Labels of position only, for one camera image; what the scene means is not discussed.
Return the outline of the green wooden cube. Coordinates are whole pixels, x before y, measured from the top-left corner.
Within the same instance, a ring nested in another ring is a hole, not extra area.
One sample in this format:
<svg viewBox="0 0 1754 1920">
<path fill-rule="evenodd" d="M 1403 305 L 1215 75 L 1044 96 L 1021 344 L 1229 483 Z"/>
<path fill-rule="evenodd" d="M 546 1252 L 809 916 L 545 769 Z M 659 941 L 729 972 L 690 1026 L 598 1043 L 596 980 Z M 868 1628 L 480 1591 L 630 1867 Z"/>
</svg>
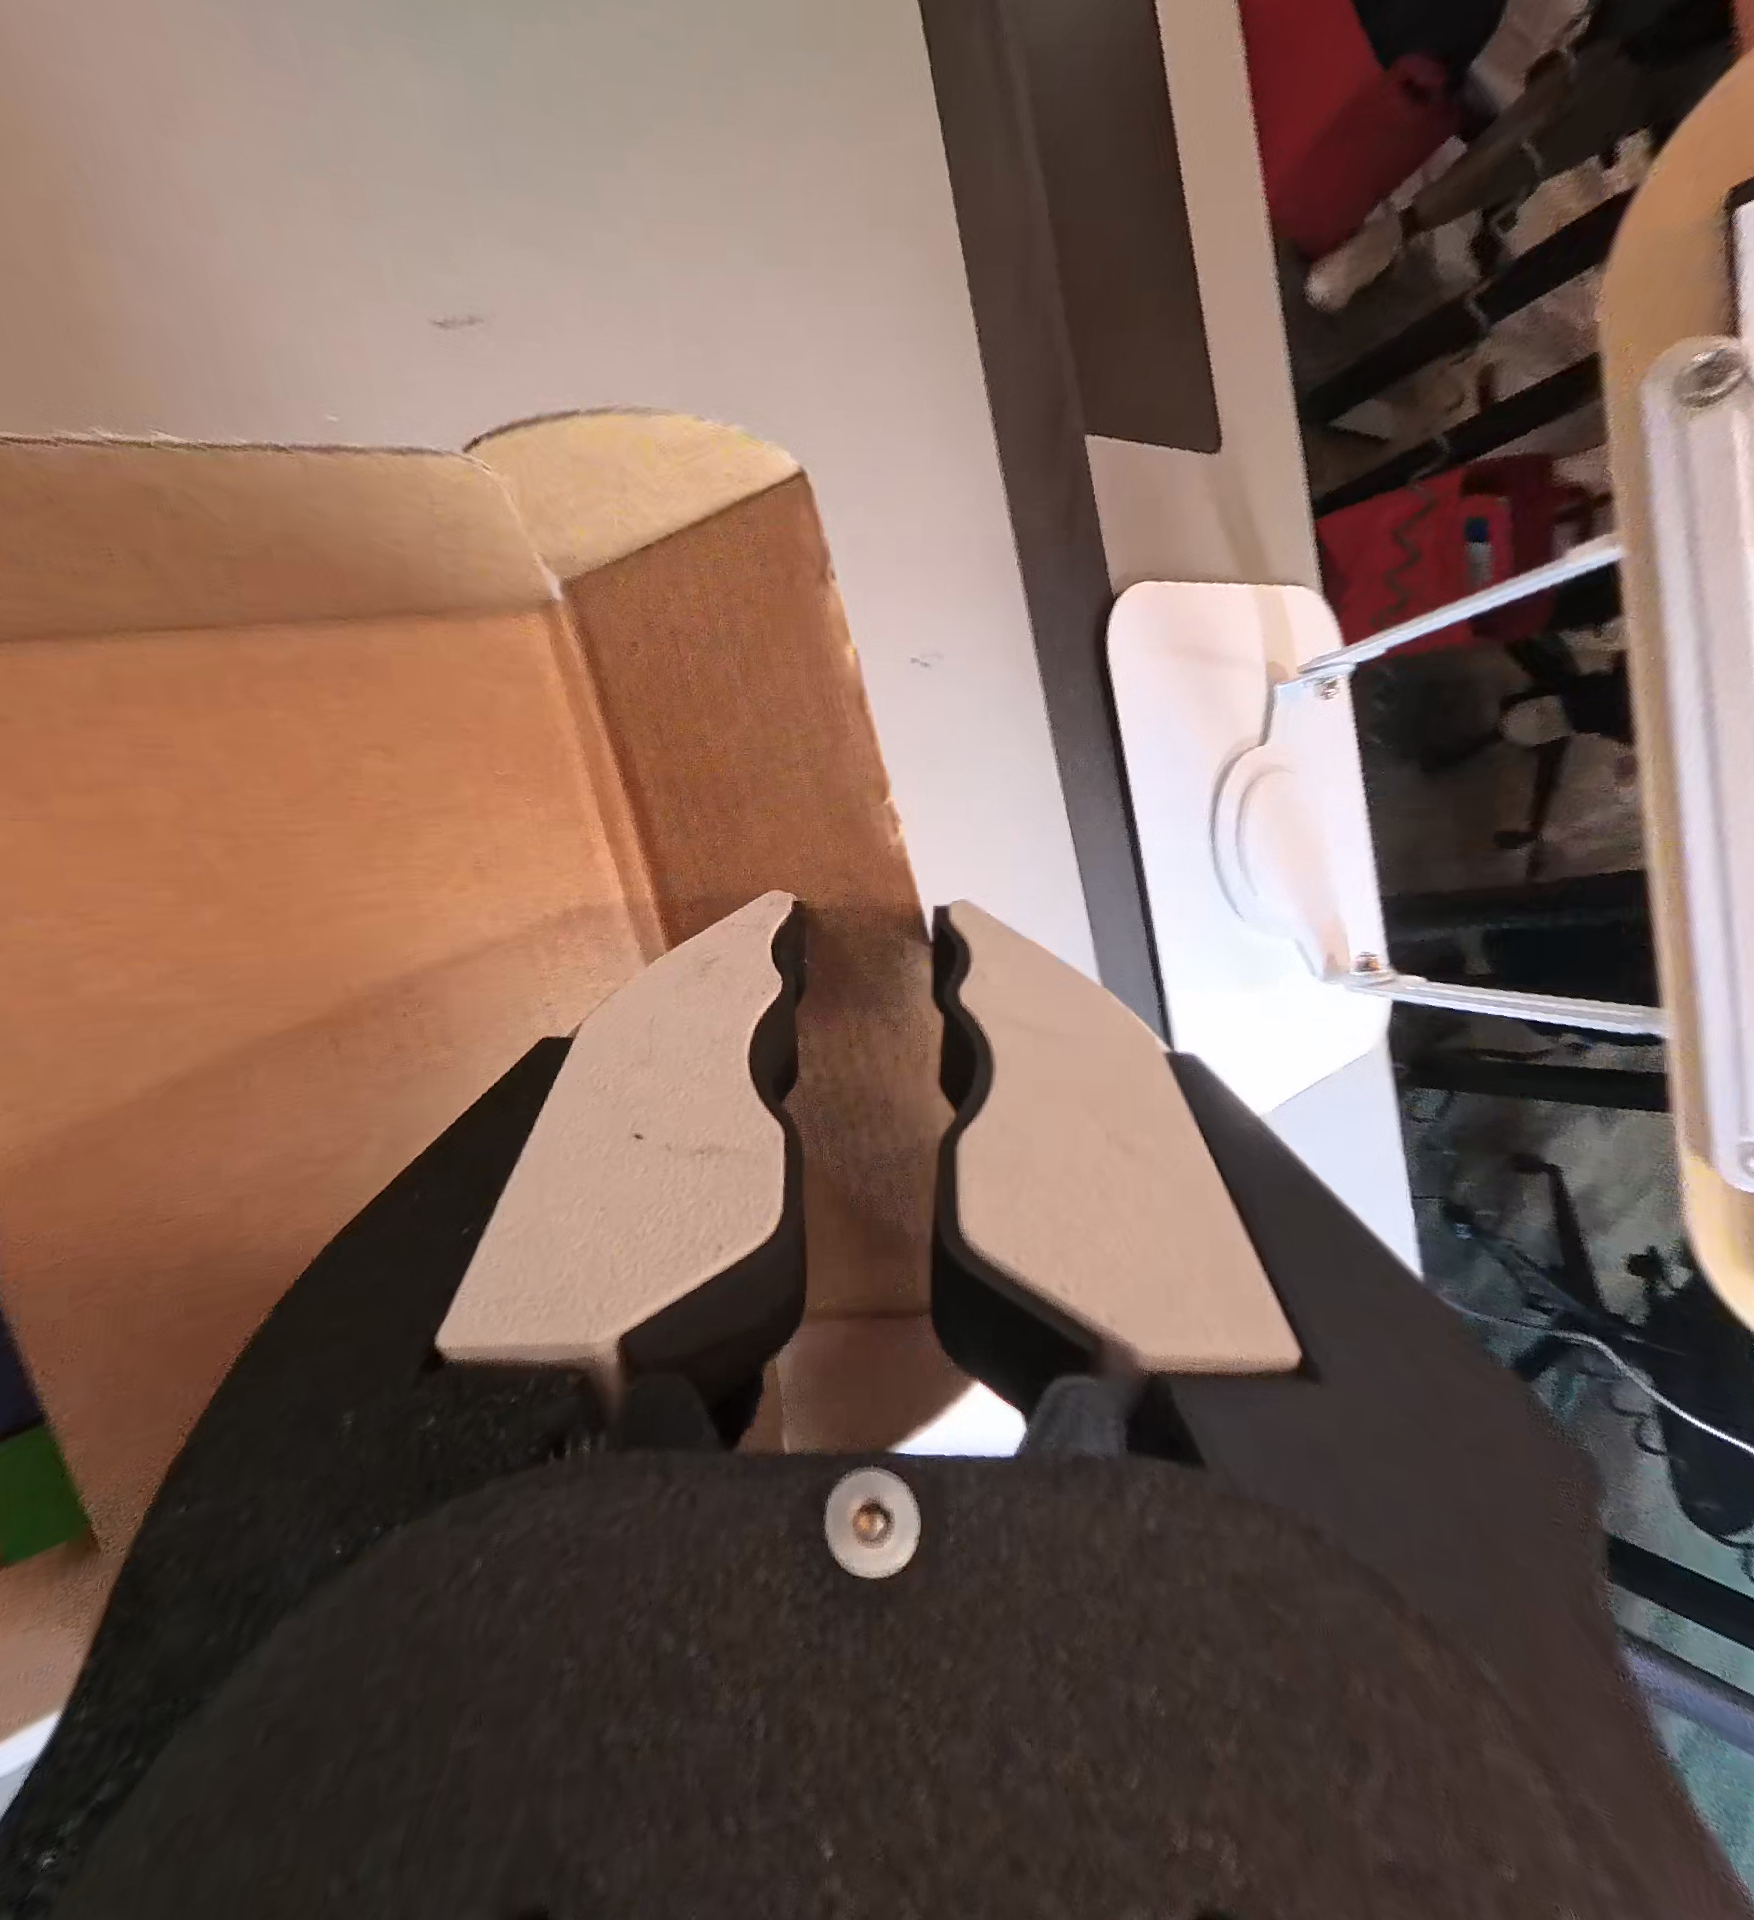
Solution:
<svg viewBox="0 0 1754 1920">
<path fill-rule="evenodd" d="M 90 1514 L 47 1423 L 0 1438 L 0 1570 L 86 1547 Z"/>
</svg>

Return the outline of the grey desk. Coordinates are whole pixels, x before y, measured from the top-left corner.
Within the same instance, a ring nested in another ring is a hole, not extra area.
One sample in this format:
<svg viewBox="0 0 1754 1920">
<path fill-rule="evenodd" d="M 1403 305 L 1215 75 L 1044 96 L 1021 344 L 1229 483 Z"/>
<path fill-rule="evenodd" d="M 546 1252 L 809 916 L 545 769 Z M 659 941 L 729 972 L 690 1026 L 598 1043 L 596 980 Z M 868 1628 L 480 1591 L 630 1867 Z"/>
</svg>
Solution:
<svg viewBox="0 0 1754 1920">
<path fill-rule="evenodd" d="M 1310 1286 L 1420 1291 L 1170 1040 L 1104 660 L 1137 583 L 1318 592 L 1241 3 L 0 3 L 0 436 L 598 408 L 798 458 L 927 966 L 973 900 L 1158 1031 L 1305 1364 L 791 1451 L 806 1305 L 748 1429 L 440 1360 L 537 1040 L 196 1412 L 0 1916 L 1352 1916 L 1395 1627 L 1256 1488 Z"/>
</svg>

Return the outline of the red bag with print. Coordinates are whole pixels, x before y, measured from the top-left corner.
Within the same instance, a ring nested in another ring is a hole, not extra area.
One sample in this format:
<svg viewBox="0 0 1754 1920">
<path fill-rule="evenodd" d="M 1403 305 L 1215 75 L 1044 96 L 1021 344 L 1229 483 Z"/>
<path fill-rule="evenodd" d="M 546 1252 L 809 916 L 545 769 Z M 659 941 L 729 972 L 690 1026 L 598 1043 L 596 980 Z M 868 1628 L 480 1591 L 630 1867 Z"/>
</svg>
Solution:
<svg viewBox="0 0 1754 1920">
<path fill-rule="evenodd" d="M 1603 500 L 1544 454 L 1479 459 L 1318 520 L 1347 642 L 1511 583 L 1599 537 Z"/>
</svg>

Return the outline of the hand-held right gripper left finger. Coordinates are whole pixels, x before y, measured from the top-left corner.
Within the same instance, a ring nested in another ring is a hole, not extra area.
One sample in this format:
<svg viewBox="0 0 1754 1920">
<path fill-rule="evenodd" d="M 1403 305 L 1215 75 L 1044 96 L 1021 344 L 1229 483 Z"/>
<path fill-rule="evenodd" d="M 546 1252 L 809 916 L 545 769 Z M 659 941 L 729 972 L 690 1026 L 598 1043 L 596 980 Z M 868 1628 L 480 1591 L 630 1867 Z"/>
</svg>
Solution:
<svg viewBox="0 0 1754 1920">
<path fill-rule="evenodd" d="M 553 1364 L 606 1410 L 686 1381 L 764 1412 L 806 1309 L 798 1078 L 806 913 L 761 892 L 570 1035 L 438 1329 L 458 1364 Z"/>
</svg>

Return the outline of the document stand with white base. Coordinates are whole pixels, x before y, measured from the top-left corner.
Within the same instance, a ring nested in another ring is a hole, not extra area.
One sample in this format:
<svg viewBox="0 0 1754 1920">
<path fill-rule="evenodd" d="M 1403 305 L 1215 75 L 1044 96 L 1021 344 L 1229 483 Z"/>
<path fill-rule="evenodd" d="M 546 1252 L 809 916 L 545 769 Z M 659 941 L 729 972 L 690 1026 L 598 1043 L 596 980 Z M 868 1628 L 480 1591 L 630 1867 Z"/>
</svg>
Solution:
<svg viewBox="0 0 1754 1920">
<path fill-rule="evenodd" d="M 1656 1040 L 1684 1224 L 1754 1329 L 1754 378 L 1731 188 L 1754 176 L 1754 52 L 1677 132 L 1622 223 L 1603 314 L 1617 532 L 1347 642 L 1276 583 L 1137 583 L 1111 613 L 1123 753 L 1170 1040 L 1272 1114 L 1389 1002 Z M 1471 613 L 1622 567 L 1659 1002 L 1440 984 L 1389 959 L 1348 681 Z"/>
</svg>

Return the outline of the white cardboard mailer box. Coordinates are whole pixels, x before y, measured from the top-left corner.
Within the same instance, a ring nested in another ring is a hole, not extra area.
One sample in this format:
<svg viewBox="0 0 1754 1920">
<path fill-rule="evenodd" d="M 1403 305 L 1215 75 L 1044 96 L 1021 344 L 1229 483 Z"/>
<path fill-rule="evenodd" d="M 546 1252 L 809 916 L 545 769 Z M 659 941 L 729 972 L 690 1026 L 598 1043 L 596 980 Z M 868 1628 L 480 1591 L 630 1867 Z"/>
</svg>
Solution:
<svg viewBox="0 0 1754 1920">
<path fill-rule="evenodd" d="M 0 1305 L 95 1547 L 0 1570 L 0 1738 L 319 1249 L 537 1040 L 804 900 L 783 1448 L 927 1429 L 927 920 L 798 458 L 0 436 Z"/>
</svg>

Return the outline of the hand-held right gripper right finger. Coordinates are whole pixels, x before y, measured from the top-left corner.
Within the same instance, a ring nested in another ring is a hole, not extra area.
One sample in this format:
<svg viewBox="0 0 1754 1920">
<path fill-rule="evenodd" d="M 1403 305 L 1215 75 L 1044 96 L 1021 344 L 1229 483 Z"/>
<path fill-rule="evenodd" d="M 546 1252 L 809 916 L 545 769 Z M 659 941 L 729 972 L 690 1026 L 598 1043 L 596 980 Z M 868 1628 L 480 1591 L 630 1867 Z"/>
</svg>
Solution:
<svg viewBox="0 0 1754 1920">
<path fill-rule="evenodd" d="M 1293 1322 L 1158 1031 L 973 900 L 937 909 L 934 987 L 950 1360 L 1022 1418 L 1065 1376 L 1297 1376 Z"/>
</svg>

